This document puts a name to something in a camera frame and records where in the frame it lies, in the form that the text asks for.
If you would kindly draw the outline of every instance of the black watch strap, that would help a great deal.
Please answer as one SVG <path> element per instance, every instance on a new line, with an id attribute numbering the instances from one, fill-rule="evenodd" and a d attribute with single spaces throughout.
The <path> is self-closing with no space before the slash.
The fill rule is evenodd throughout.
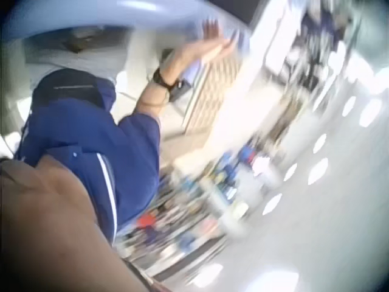
<path id="1" fill-rule="evenodd" d="M 169 92 L 176 86 L 177 82 L 175 82 L 173 85 L 169 85 L 165 82 L 165 80 L 160 75 L 160 69 L 158 68 L 154 74 L 153 74 L 153 82 L 157 83 L 158 85 L 161 85 L 162 87 L 166 88 Z"/>

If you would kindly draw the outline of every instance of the blue uniform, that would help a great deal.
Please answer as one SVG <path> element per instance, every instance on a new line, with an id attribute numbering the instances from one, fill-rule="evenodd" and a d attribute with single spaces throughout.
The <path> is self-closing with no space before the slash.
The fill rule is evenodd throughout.
<path id="1" fill-rule="evenodd" d="M 156 194 L 159 141 L 152 117 L 135 113 L 116 125 L 109 111 L 69 96 L 34 108 L 15 158 L 34 167 L 49 154 L 66 166 L 85 186 L 113 242 Z"/>

